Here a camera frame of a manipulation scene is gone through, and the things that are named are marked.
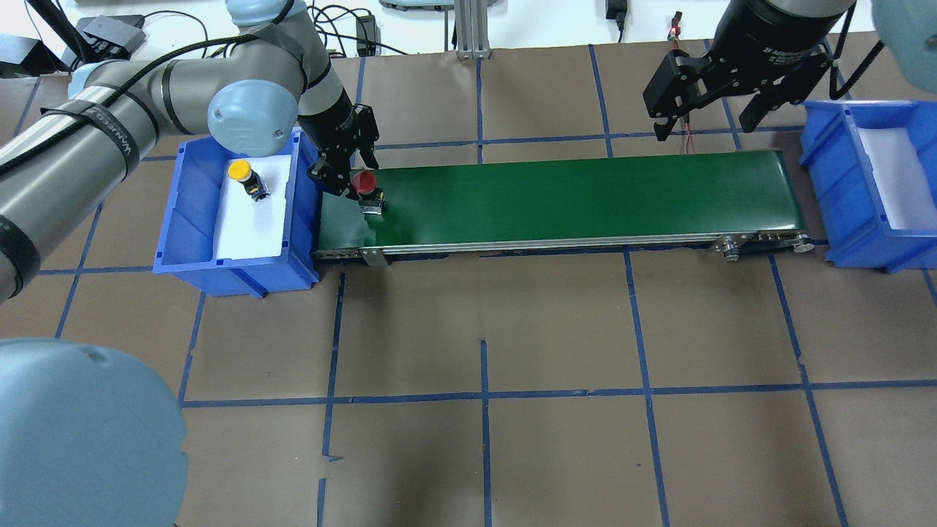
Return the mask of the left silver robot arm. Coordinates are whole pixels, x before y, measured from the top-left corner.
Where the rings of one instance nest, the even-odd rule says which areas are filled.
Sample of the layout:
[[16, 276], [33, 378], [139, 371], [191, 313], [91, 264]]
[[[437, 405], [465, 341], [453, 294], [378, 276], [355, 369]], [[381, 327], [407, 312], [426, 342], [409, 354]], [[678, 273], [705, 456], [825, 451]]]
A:
[[137, 169], [158, 141], [210, 135], [248, 157], [277, 154], [295, 124], [324, 161], [312, 171], [342, 194], [351, 156], [377, 169], [371, 107], [353, 104], [302, 1], [228, 1], [238, 33], [150, 62], [85, 64], [70, 96], [2, 147], [2, 298]]

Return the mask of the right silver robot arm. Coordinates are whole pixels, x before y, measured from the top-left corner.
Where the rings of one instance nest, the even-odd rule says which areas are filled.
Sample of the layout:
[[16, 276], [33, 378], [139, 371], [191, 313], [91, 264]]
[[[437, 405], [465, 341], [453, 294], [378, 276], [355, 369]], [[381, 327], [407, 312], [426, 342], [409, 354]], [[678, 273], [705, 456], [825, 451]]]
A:
[[[854, 1], [731, 1], [710, 49], [699, 57], [670, 50], [643, 90], [654, 132], [664, 141], [690, 111], [724, 97], [749, 97], [740, 113], [744, 132], [785, 104], [803, 103], [824, 75], [836, 79]], [[935, 3], [874, 1], [878, 41], [844, 84], [840, 99], [883, 49], [891, 49], [912, 86], [935, 91]]]

